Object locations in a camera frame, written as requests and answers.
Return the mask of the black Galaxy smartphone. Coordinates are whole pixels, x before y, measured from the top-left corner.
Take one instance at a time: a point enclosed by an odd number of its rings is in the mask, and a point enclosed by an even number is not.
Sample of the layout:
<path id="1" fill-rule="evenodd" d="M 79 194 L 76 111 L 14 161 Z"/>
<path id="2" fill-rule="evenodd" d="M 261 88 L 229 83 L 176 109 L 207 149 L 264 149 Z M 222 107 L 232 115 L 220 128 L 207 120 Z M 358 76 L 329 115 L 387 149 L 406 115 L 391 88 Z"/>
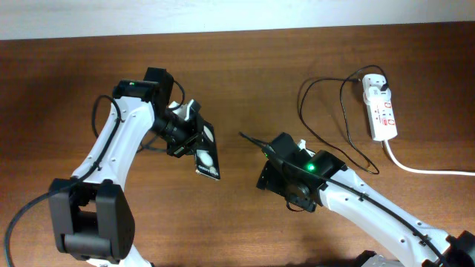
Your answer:
<path id="1" fill-rule="evenodd" d="M 220 180 L 216 137 L 212 124 L 207 121 L 204 122 L 202 142 L 197 147 L 194 159 L 197 174 Z"/>

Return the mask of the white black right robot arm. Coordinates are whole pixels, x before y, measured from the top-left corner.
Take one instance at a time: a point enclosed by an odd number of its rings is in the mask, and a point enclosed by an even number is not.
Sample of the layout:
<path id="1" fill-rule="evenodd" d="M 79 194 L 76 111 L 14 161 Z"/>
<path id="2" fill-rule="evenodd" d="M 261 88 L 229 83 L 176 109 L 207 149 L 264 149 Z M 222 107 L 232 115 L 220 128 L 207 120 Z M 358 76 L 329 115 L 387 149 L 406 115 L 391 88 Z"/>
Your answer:
<path id="1" fill-rule="evenodd" d="M 454 237 L 428 225 L 372 189 L 336 156 L 306 149 L 287 133 L 256 141 L 267 158 L 257 187 L 282 196 L 291 211 L 318 206 L 345 217 L 395 258 L 366 251 L 360 266 L 474 266 L 474 235 Z"/>

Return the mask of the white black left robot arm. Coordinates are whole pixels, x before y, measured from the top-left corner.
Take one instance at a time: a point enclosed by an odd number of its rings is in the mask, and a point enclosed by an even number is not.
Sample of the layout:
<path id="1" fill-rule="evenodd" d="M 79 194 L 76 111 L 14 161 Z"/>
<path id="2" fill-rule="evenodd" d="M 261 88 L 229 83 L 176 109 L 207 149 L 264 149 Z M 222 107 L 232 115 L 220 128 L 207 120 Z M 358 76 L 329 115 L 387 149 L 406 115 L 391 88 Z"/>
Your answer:
<path id="1" fill-rule="evenodd" d="M 192 155 L 196 172 L 220 179 L 214 132 L 195 100 L 172 102 L 177 81 L 150 67 L 142 80 L 123 79 L 108 99 L 105 127 L 70 179 L 55 179 L 49 207 L 58 251 L 94 266 L 150 266 L 134 246 L 135 222 L 125 198 L 128 171 L 149 131 L 166 153 Z"/>

